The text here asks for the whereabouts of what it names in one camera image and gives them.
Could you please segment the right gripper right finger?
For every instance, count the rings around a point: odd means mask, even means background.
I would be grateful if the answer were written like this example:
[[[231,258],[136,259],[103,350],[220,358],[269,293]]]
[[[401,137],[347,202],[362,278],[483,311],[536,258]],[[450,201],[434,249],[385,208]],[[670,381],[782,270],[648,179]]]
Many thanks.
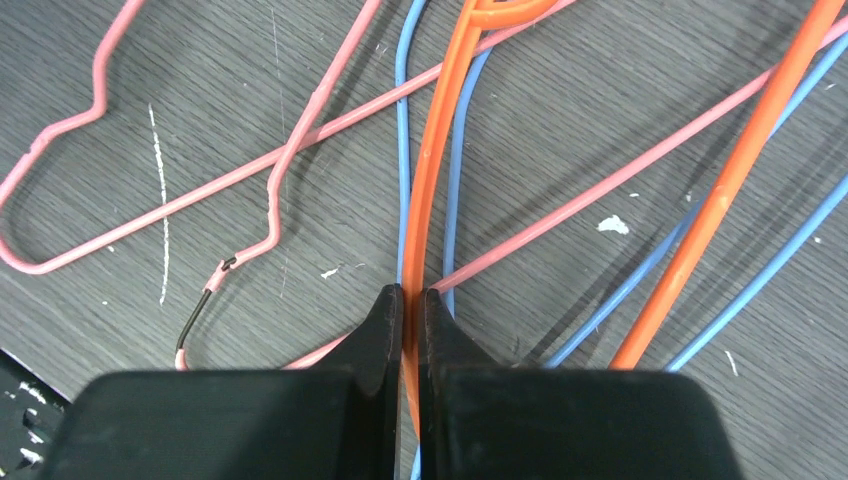
[[[419,305],[420,445],[426,479],[739,479],[708,393],[656,371],[508,367]]]

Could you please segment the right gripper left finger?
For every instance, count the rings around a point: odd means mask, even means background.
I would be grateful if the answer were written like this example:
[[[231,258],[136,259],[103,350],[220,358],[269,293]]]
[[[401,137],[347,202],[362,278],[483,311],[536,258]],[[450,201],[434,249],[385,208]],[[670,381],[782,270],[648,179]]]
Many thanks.
[[[403,293],[305,369],[125,371],[74,401],[43,479],[395,479]]]

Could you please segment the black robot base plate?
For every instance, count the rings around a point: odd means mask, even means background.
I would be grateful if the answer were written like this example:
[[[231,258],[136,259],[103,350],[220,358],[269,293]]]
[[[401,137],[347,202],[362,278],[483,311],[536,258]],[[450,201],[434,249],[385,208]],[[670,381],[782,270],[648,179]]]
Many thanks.
[[[6,351],[1,352],[1,477],[34,479],[69,400]]]

